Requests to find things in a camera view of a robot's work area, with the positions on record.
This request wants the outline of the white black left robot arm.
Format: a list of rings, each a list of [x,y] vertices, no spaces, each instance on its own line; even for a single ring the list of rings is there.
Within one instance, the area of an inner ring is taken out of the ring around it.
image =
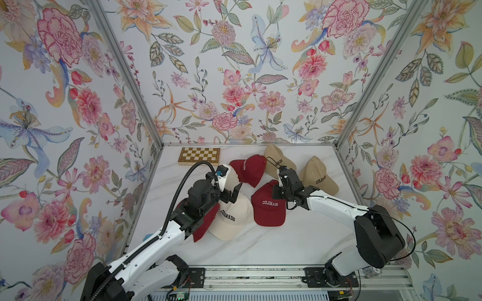
[[[188,280],[188,264],[168,252],[190,236],[204,234],[222,204],[237,202],[240,184],[229,165],[219,165],[196,181],[183,201],[178,197],[190,168],[182,179],[163,227],[110,265],[98,263],[87,274],[81,300],[143,300],[159,288],[180,288]]]

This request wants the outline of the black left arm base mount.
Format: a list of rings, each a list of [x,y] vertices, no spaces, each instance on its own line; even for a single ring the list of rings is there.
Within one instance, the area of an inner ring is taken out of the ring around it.
[[[176,278],[168,283],[166,288],[203,288],[206,268],[190,267],[178,255],[169,256],[167,262],[174,265]]]

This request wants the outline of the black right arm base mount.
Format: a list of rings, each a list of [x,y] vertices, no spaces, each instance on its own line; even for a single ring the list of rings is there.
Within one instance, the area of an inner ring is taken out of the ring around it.
[[[334,258],[336,257],[331,258],[323,266],[304,268],[305,275],[301,277],[301,282],[307,284],[309,288],[360,287],[359,280],[355,272],[342,276],[335,270],[332,264]]]

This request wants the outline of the red Colorado cap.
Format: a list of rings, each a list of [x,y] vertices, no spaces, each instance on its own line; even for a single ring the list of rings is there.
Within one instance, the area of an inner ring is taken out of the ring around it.
[[[272,197],[273,189],[278,186],[278,181],[272,180],[258,189],[251,197],[254,221],[259,226],[280,227],[286,220],[285,200]]]

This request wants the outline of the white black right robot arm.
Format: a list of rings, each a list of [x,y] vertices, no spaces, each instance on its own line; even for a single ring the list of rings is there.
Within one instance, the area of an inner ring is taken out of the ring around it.
[[[304,186],[297,173],[281,166],[280,183],[272,196],[335,219],[355,233],[356,243],[337,253],[325,264],[325,275],[345,277],[367,267],[384,268],[405,248],[405,241],[388,211],[351,204],[314,186]]]

